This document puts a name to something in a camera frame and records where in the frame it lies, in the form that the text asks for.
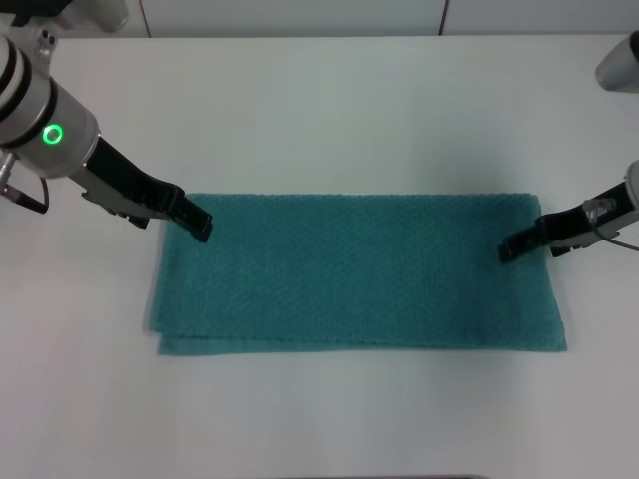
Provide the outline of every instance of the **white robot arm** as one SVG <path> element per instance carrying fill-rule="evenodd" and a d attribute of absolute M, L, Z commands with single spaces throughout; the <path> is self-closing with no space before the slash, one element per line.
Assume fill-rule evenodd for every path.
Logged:
<path fill-rule="evenodd" d="M 47 2 L 46 11 L 35 7 L 28 10 L 27 4 L 43 2 L 13 3 L 14 25 L 25 25 L 35 14 L 48 13 L 57 18 L 70 7 L 70 0 Z M 66 4 L 66 8 L 52 8 L 56 3 Z M 123 2 L 92 3 L 102 8 L 92 12 L 94 16 L 96 12 L 104 13 L 101 18 L 105 29 L 121 26 L 126 20 Z M 86 2 L 78 5 L 86 7 Z M 124 6 L 124 17 L 119 16 L 122 11 L 118 8 L 104 8 L 109 6 Z M 45 213 L 45 179 L 68 177 L 86 189 L 85 199 L 127 218 L 139 228 L 145 228 L 151 218 L 171 220 L 197 240 L 206 241 L 212 229 L 211 216 L 187 200 L 179 187 L 136 168 L 102 137 L 93 114 L 50 77 L 49 64 L 57 37 L 49 28 L 46 24 L 37 28 L 13 27 L 0 36 L 0 194 Z M 43 179 L 45 204 L 8 184 L 11 168 L 18 160 Z"/>

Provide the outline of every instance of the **white table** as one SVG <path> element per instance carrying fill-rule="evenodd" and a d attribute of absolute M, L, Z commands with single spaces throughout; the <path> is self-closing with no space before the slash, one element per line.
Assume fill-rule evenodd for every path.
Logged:
<path fill-rule="evenodd" d="M 593 75 L 620 38 L 70 40 L 53 74 L 191 192 L 532 192 L 553 212 L 639 158 L 639 95 Z M 0 203 L 3 479 L 639 469 L 636 254 L 549 262 L 564 354 L 160 357 L 144 331 L 157 223 L 50 186 L 45 217 Z"/>

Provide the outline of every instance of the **textured fabric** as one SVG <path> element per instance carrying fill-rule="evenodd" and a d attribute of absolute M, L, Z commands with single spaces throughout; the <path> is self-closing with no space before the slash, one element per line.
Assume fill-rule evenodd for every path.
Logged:
<path fill-rule="evenodd" d="M 161 353 L 565 350 L 544 252 L 497 255 L 539 216 L 534 196 L 190 198 L 214 230 L 167 227 Z"/>

